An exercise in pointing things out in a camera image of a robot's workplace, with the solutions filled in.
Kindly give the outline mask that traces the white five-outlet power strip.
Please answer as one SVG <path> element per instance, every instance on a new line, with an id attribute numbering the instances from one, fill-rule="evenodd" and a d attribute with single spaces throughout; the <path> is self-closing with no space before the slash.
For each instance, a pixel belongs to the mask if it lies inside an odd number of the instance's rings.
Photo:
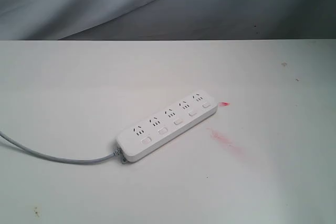
<path id="1" fill-rule="evenodd" d="M 137 162 L 215 114 L 217 108 L 207 92 L 195 91 L 123 130 L 117 146 L 127 162 Z"/>

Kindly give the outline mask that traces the grey backdrop cloth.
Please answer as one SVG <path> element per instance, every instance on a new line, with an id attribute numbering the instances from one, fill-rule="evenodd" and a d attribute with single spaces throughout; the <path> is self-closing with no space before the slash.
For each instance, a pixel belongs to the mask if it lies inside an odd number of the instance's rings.
<path id="1" fill-rule="evenodd" d="M 335 37 L 335 0 L 1 0 L 2 40 Z"/>

